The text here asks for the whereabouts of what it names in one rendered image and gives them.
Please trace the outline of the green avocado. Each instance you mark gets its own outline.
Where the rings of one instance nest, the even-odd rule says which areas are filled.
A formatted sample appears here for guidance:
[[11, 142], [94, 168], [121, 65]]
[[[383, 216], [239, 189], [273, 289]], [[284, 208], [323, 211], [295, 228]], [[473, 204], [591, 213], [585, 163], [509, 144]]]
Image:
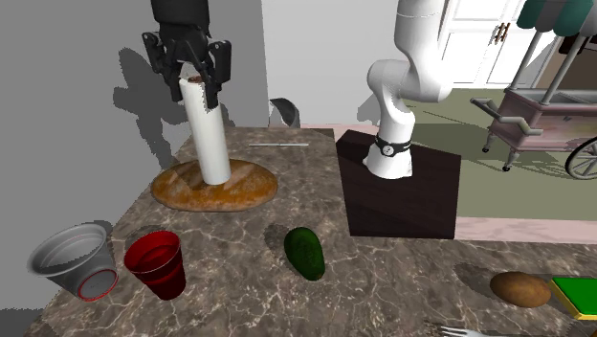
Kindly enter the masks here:
[[309, 228], [297, 227], [284, 238], [289, 262], [307, 280], [318, 281], [325, 273], [325, 262], [318, 236]]

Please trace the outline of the red cup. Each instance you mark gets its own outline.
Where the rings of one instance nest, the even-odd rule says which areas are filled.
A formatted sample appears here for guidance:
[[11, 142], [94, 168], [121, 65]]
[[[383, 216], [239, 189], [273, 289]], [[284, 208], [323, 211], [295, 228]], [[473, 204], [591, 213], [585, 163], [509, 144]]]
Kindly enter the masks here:
[[163, 301], [177, 298], [186, 287], [180, 238], [170, 231], [151, 232], [126, 251], [124, 266]]

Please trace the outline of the white door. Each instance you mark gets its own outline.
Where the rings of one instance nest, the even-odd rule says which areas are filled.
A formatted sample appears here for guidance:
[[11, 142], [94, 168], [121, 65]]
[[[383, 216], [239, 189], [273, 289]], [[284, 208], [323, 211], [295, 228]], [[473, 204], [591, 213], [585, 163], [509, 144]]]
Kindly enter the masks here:
[[554, 53], [557, 36], [542, 34], [524, 69], [520, 64], [533, 39], [533, 29], [517, 20], [525, 0], [447, 0], [440, 33], [442, 60], [455, 88], [507, 87], [520, 74], [518, 86], [537, 85]]

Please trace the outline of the brown potato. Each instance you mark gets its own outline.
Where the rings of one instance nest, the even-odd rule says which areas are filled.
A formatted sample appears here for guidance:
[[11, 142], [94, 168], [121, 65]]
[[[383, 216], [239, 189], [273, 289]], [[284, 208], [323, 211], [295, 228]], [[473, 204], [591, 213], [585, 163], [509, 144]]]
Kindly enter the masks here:
[[507, 303], [533, 308], [545, 305], [551, 298], [547, 283], [523, 272], [503, 272], [490, 280], [493, 293]]

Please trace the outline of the grey cup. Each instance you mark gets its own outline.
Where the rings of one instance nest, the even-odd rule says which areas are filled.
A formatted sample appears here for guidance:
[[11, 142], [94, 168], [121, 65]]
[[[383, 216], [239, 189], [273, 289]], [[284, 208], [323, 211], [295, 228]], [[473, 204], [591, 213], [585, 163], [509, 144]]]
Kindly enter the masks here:
[[27, 270], [85, 302], [107, 295], [119, 280], [107, 233], [95, 223], [76, 225], [44, 240], [30, 254]]

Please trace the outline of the silver fork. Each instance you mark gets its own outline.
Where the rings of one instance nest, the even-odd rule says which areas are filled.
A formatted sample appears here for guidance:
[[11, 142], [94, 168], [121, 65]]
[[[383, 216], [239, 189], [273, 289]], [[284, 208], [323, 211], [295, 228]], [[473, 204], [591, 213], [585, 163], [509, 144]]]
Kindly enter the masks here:
[[439, 332], [443, 337], [505, 337], [501, 335], [488, 335], [475, 330], [450, 326], [441, 326]]

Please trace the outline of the green book with yellow edge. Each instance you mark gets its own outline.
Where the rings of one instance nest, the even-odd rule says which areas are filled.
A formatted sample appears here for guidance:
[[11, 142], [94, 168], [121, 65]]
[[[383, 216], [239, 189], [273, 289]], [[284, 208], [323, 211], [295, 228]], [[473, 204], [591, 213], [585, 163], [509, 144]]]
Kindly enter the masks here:
[[548, 286], [574, 319], [597, 321], [597, 279], [555, 277]]

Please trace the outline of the dark robot stand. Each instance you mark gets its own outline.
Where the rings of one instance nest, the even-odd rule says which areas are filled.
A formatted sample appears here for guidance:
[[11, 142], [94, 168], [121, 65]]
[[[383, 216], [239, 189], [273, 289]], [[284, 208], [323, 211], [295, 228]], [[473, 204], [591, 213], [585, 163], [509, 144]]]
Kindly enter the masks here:
[[346, 131], [336, 143], [352, 236], [453, 239], [461, 157], [413, 145], [413, 175], [387, 180], [363, 164], [374, 137]]

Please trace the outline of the grey curved object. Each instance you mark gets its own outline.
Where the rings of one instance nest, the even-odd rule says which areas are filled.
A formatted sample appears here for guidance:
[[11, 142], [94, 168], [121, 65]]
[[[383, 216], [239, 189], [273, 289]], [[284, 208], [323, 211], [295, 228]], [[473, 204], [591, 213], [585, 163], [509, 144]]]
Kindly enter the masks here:
[[269, 127], [300, 128], [299, 110], [285, 98], [270, 99], [273, 109], [269, 117]]

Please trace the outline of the white paper towel roll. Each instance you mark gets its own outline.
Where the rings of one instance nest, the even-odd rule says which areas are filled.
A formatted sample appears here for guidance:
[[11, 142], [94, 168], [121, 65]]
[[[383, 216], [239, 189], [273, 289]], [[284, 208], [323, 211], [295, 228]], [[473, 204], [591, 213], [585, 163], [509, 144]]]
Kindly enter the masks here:
[[197, 159], [205, 183], [221, 185], [232, 176], [222, 112], [219, 105], [207, 107], [203, 82], [179, 79]]

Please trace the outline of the cart with green awning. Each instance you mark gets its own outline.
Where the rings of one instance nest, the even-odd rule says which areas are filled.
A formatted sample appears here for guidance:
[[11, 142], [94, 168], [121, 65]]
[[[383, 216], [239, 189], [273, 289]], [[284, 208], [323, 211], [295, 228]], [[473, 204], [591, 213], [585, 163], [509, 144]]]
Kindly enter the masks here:
[[[578, 180], [597, 179], [597, 90], [562, 90], [560, 84], [584, 41], [597, 34], [596, 0], [526, 0], [517, 20], [535, 34], [501, 104], [490, 99], [470, 103], [493, 118], [483, 151], [494, 140], [510, 147], [502, 169], [508, 171], [524, 151], [566, 152], [564, 168]], [[546, 32], [575, 38], [546, 89], [519, 87], [521, 73]]]

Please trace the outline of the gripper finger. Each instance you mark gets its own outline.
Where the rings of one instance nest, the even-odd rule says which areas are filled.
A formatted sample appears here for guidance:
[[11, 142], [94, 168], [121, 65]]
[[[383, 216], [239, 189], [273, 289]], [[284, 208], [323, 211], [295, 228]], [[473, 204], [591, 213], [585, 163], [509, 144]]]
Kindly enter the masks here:
[[190, 62], [205, 84], [206, 106], [214, 109], [218, 106], [222, 84], [231, 79], [232, 44], [228, 40], [207, 43], [189, 40], [188, 51]]
[[159, 32], [145, 32], [142, 40], [154, 73], [161, 74], [166, 85], [169, 87], [173, 101], [183, 99], [179, 78], [183, 64], [179, 62], [174, 53], [175, 43], [184, 36], [183, 31], [166, 31], [165, 40], [162, 40]]

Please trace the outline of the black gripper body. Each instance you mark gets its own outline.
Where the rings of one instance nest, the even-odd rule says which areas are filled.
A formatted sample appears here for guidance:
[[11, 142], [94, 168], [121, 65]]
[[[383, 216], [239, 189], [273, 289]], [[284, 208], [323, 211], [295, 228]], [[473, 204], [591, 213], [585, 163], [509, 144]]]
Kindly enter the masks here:
[[210, 38], [209, 0], [150, 0], [159, 31], [149, 40], [152, 47], [162, 47], [169, 40], [182, 39], [191, 33], [191, 44], [197, 52], [208, 50]]

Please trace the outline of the brown bread loaf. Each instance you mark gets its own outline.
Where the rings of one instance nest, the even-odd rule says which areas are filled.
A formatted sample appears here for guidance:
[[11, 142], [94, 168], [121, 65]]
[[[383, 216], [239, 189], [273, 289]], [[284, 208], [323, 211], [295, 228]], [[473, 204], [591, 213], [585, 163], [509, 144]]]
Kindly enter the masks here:
[[246, 211], [275, 197], [277, 179], [269, 170], [244, 160], [231, 159], [230, 165], [227, 182], [209, 185], [197, 160], [178, 164], [153, 180], [151, 194], [171, 209], [208, 213]]

